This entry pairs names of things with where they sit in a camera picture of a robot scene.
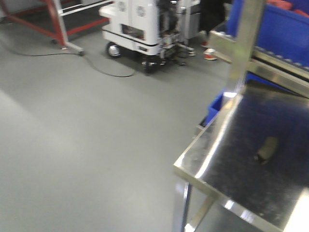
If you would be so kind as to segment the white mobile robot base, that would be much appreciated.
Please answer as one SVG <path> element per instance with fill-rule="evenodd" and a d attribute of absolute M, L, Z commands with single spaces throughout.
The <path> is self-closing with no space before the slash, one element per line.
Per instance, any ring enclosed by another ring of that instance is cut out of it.
<path fill-rule="evenodd" d="M 180 52 L 196 54 L 188 42 L 198 34 L 198 0 L 114 0 L 99 14 L 108 19 L 102 27 L 107 55 L 119 58 L 123 49 L 136 52 L 146 74 L 169 61 L 184 66 Z"/>

